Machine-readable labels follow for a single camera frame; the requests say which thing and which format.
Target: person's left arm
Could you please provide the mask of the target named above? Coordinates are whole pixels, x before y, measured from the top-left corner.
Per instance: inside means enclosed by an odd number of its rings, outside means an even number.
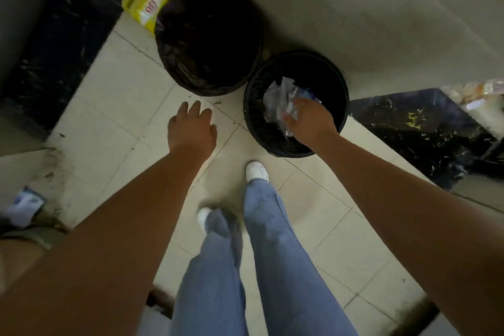
[[[183,103],[170,153],[115,193],[0,298],[2,335],[136,332],[187,191],[216,145],[212,111]]]

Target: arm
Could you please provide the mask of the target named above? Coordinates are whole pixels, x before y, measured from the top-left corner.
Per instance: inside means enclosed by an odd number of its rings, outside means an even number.
[[[329,112],[299,99],[295,138],[332,169],[369,223],[463,335],[504,334],[504,234],[457,197],[338,135]]]
[[[1,299],[2,334],[133,335],[187,191],[215,148],[212,111],[183,103],[170,153],[115,193]]]

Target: person's left hand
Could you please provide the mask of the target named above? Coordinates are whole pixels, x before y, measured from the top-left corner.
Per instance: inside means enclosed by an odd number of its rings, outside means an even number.
[[[189,104],[183,102],[176,116],[168,122],[168,147],[170,151],[187,148],[200,155],[203,161],[208,159],[217,142],[217,127],[210,125],[212,111],[200,112],[201,102],[196,101],[187,111]]]

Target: forearm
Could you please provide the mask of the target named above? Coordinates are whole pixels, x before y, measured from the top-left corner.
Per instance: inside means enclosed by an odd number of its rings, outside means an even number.
[[[203,161],[175,149],[100,206],[0,300],[3,334],[134,334]]]
[[[313,150],[460,330],[483,334],[484,324],[490,334],[502,327],[504,239],[493,223],[457,197],[337,134],[322,136]]]

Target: leg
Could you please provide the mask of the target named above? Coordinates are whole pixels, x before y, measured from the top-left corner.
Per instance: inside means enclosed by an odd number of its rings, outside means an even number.
[[[246,336],[245,291],[238,272],[242,251],[239,226],[221,210],[203,216],[207,236],[180,285],[171,334]]]
[[[262,171],[262,177],[251,178],[260,173],[254,174],[249,169],[248,166],[245,224],[254,249],[257,281],[270,336],[357,336],[294,235],[282,200],[268,182],[266,170]]]

